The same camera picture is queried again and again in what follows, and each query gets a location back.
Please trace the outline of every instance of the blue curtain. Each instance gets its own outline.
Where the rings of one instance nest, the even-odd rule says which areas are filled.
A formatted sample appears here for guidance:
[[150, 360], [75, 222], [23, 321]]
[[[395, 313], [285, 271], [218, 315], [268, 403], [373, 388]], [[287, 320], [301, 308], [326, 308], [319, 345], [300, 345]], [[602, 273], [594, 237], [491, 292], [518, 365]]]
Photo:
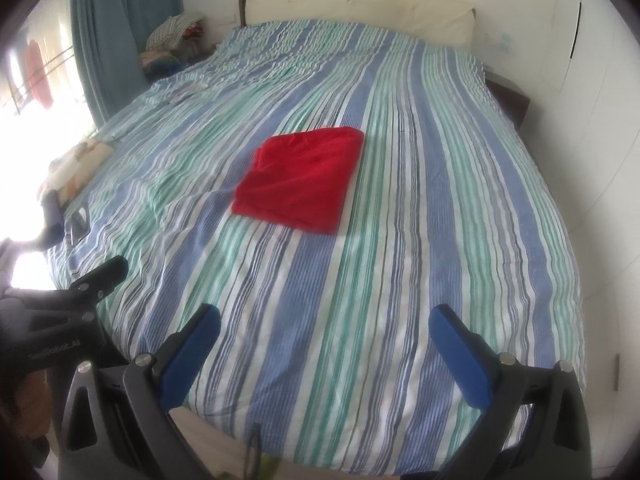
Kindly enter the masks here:
[[71, 0], [78, 73], [96, 126], [148, 88], [138, 54], [182, 0]]

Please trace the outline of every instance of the metal screw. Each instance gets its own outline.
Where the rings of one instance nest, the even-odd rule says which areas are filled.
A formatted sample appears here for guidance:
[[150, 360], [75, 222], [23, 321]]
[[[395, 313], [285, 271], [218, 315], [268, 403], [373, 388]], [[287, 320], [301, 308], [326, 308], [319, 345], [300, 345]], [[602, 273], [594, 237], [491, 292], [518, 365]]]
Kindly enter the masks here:
[[516, 364], [516, 358], [507, 352], [502, 352], [498, 358], [503, 365], [513, 366]]
[[135, 364], [138, 366], [147, 366], [151, 364], [156, 359], [151, 354], [140, 354], [138, 357], [134, 359]]
[[574, 371], [574, 366], [569, 361], [559, 361], [558, 365], [563, 372], [568, 374]]
[[82, 361], [78, 365], [78, 373], [85, 374], [91, 370], [91, 361]]

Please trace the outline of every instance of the striped bedsheet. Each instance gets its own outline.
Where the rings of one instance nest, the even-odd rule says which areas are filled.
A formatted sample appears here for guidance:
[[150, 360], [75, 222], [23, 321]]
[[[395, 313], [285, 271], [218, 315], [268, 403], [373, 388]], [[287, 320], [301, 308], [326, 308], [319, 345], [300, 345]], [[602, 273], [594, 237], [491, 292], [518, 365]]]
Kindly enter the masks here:
[[[366, 136], [337, 235], [230, 213], [265, 139], [333, 125]], [[355, 23], [242, 28], [98, 137], [116, 152], [68, 210], [88, 206], [90, 234], [48, 254], [57, 284], [127, 257], [99, 309], [128, 356], [217, 305], [188, 406], [236, 439], [260, 424], [266, 453], [361, 474], [440, 466], [478, 412], [429, 340], [439, 303], [495, 351], [584, 378], [566, 230], [464, 52]]]

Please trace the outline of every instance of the nightstand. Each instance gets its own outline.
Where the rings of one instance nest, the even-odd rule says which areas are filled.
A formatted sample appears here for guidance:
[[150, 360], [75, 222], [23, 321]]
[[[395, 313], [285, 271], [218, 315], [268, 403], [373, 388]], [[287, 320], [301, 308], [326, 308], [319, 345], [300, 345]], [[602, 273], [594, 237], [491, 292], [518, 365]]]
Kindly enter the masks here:
[[511, 119], [516, 130], [519, 130], [531, 99], [514, 83], [492, 72], [484, 74], [484, 82], [504, 114]]

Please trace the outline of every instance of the headboard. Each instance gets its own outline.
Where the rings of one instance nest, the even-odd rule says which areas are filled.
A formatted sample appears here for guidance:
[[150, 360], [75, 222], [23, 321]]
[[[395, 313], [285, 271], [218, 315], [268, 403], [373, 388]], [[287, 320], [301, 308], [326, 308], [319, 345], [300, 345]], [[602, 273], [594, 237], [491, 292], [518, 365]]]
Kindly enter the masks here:
[[359, 22], [469, 51], [473, 5], [461, 0], [239, 0], [241, 25], [317, 18]]

